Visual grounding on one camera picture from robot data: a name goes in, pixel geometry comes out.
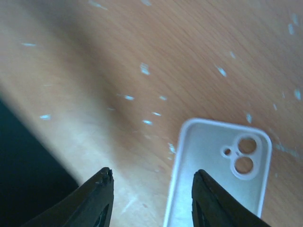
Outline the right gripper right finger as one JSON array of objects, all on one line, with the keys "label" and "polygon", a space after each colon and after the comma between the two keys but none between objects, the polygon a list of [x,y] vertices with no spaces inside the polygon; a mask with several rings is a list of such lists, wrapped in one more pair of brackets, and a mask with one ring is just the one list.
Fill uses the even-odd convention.
[{"label": "right gripper right finger", "polygon": [[268,227],[236,201],[205,170],[194,174],[192,185],[194,227]]}]

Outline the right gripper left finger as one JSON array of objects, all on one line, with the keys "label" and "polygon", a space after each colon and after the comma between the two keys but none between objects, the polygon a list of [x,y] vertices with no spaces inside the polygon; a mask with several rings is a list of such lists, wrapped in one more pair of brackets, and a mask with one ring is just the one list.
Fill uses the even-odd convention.
[{"label": "right gripper left finger", "polygon": [[114,201],[112,170],[104,167],[24,227],[108,227]]}]

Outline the pink phone case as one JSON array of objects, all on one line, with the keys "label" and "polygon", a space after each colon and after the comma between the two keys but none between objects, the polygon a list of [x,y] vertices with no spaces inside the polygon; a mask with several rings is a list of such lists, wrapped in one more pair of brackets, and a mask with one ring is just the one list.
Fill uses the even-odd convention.
[{"label": "pink phone case", "polygon": [[261,217],[272,142],[260,129],[192,118],[181,127],[164,226],[191,227],[194,174],[205,170],[241,205]]}]

